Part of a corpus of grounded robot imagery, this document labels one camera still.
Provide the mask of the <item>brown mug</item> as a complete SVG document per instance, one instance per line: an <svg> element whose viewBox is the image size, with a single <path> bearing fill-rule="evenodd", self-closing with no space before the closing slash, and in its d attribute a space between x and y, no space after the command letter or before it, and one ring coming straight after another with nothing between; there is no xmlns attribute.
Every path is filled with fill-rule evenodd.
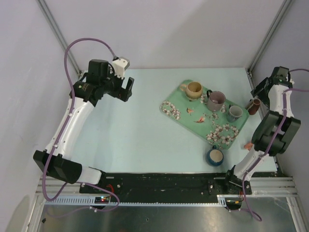
<svg viewBox="0 0 309 232"><path fill-rule="evenodd" d="M255 115L260 108L260 104L261 102L259 99L251 99L245 109L248 111L249 115Z"/></svg>

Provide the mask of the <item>small grey mug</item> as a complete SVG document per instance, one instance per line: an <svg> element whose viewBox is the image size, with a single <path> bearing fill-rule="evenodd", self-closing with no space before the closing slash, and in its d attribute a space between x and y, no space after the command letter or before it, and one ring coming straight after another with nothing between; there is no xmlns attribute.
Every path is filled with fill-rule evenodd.
<svg viewBox="0 0 309 232"><path fill-rule="evenodd" d="M241 107L236 105L229 105L228 114L227 114L227 121L234 122L241 118L243 115L243 110Z"/></svg>

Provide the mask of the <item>mauve mug black handle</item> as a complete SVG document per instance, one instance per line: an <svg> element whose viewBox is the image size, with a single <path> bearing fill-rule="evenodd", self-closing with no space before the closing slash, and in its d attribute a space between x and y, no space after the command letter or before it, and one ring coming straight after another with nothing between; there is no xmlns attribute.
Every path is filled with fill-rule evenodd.
<svg viewBox="0 0 309 232"><path fill-rule="evenodd" d="M220 111L221 107L225 103L226 97L224 93L220 91L212 91L212 90L207 90L207 108L211 112L217 112Z"/></svg>

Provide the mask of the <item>beige round mug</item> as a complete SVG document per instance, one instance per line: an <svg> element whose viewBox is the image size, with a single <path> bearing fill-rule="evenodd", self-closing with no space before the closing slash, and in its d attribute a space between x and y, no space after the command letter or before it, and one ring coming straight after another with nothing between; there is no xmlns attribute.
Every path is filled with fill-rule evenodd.
<svg viewBox="0 0 309 232"><path fill-rule="evenodd" d="M199 82L190 82L189 84L181 84L180 90L184 91L187 98L191 101L198 100L203 94L203 88Z"/></svg>

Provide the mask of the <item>blue striped mug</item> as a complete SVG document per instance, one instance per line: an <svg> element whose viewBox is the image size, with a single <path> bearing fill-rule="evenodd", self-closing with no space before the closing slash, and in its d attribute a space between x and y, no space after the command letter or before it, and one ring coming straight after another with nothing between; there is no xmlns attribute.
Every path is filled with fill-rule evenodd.
<svg viewBox="0 0 309 232"><path fill-rule="evenodd" d="M212 148L206 153L206 161L212 166L221 165L223 163L223 160L223 152L215 145L213 145Z"/></svg>

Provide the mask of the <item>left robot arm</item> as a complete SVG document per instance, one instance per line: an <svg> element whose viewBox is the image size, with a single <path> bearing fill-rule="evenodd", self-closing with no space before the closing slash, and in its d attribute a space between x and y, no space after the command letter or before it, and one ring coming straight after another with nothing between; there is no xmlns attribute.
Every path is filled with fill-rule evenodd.
<svg viewBox="0 0 309 232"><path fill-rule="evenodd" d="M72 161L73 149L88 116L99 100L108 94L124 102L132 95L133 78L129 78L126 87L122 87L125 70L129 60L120 57L109 63L106 60L93 59L88 71L80 81L73 85L68 106L51 142L44 151L35 151L33 159L47 176L74 184L90 183L97 193L107 188L102 172L95 168L84 167Z"/></svg>

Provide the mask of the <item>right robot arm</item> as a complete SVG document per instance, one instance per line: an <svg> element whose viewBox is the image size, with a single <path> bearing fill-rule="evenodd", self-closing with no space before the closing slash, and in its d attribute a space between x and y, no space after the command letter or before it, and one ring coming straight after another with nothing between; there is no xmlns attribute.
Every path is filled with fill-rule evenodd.
<svg viewBox="0 0 309 232"><path fill-rule="evenodd" d="M245 193L256 167L265 158L282 154L288 148L301 125L291 110L292 88L289 69L279 66L251 91L251 95L259 99L268 112L253 133L253 146L249 153L227 171L223 181L227 193Z"/></svg>

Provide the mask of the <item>green floral tray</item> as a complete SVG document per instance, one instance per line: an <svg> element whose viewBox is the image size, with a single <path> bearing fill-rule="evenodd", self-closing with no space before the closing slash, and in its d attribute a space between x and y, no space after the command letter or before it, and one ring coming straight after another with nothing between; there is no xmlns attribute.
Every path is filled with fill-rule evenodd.
<svg viewBox="0 0 309 232"><path fill-rule="evenodd" d="M226 100L221 109L211 112L207 108L207 88L203 87L202 96L191 101L184 87L192 80L184 80L160 105L160 110L190 132L206 140L219 149L228 150L236 141L249 118L248 111L241 107L243 114L234 122L228 122L229 106L236 105Z"/></svg>

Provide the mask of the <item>small circuit board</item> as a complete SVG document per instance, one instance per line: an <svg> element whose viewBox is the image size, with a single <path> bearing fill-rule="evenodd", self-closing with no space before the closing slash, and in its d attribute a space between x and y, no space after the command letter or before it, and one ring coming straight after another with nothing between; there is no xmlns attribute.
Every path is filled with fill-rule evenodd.
<svg viewBox="0 0 309 232"><path fill-rule="evenodd" d="M110 197L95 197L95 203L96 204L101 204L101 203L108 203L110 201Z"/></svg>

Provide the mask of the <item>right aluminium frame post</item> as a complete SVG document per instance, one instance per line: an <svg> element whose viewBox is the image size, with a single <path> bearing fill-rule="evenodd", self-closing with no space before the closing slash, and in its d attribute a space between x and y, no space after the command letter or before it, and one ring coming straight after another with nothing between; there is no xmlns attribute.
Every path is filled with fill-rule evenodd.
<svg viewBox="0 0 309 232"><path fill-rule="evenodd" d="M264 53L266 52L267 47L269 46L271 40L275 36L276 32L279 30L281 24L283 23L286 15L288 14L290 8L294 4L294 0L284 0L282 5L280 6L278 12L276 13L276 16L271 23L261 45L259 46L257 52L255 53L252 61L250 62L247 72L252 73L263 57Z"/></svg>

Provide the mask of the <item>aluminium frame post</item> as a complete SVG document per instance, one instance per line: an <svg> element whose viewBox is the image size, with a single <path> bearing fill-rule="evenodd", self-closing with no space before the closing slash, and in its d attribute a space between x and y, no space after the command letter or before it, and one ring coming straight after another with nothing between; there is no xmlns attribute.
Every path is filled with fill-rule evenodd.
<svg viewBox="0 0 309 232"><path fill-rule="evenodd" d="M250 62L247 72L252 73L263 57L264 53L266 52L267 47L269 46L271 40L275 36L276 32L279 30L281 24L283 23L286 15L288 14L290 8L294 4L294 0L284 0L282 5L280 6L278 12L276 13L276 16L271 23L261 45L259 46L257 52L255 53L252 61Z"/></svg>
<svg viewBox="0 0 309 232"><path fill-rule="evenodd" d="M50 26L50 29L53 32L56 40L58 41L61 49L63 50L63 52L65 52L67 47L69 46L69 44L67 43L66 39L64 38L63 33L61 32L61 29L60 29L58 23L56 22L51 10L49 9L47 2L45 0L36 0L36 3L38 4L46 22ZM77 75L80 75L81 69L79 68L79 66L78 66L78 64L75 60L75 57L73 56L71 51L68 52L68 61L72 65L72 67L75 70L75 72L77 73Z"/></svg>

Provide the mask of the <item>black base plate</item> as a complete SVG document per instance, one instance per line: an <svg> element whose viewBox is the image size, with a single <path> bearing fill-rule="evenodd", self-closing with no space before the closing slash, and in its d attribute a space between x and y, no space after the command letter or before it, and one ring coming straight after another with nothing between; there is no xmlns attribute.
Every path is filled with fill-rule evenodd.
<svg viewBox="0 0 309 232"><path fill-rule="evenodd" d="M103 173L98 187L113 189L119 201L142 201L147 203L197 203L208 201L216 195L232 195L225 188L223 173L201 174L133 174ZM251 195L251 184L245 194Z"/></svg>

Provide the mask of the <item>left aluminium frame post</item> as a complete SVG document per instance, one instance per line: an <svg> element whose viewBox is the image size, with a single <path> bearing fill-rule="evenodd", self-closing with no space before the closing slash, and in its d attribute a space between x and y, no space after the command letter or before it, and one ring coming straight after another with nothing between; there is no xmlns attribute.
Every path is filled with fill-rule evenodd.
<svg viewBox="0 0 309 232"><path fill-rule="evenodd" d="M58 23L56 22L51 10L49 9L47 2L45 0L36 0L36 3L38 4L46 22L50 26L50 29L53 32L56 40L58 41L61 49L63 50L63 52L65 52L67 47L69 46L69 44L67 43L66 39L64 38L63 33L61 32L61 29L60 29ZM75 70L75 72L77 73L77 75L80 75L81 69L79 68L79 66L78 66L78 64L75 60L75 57L73 56L71 51L68 52L68 61L72 65L72 67Z"/></svg>

